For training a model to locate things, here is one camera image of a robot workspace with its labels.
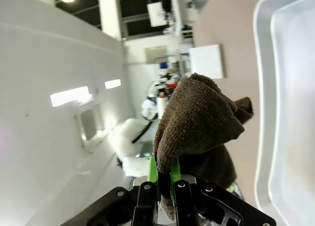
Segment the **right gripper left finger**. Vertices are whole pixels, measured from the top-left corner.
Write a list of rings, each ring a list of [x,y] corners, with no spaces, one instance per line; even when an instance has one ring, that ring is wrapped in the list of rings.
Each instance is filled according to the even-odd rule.
[[[150,156],[149,175],[131,190],[115,187],[95,203],[88,226],[153,226],[157,221],[158,173],[155,156]]]

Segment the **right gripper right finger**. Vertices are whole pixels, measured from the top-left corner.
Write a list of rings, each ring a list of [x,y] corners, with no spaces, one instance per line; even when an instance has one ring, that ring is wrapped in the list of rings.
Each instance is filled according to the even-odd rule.
[[[276,221],[215,183],[199,186],[180,172],[175,159],[171,171],[172,199],[178,226],[197,226],[198,218],[216,226],[275,226]]]

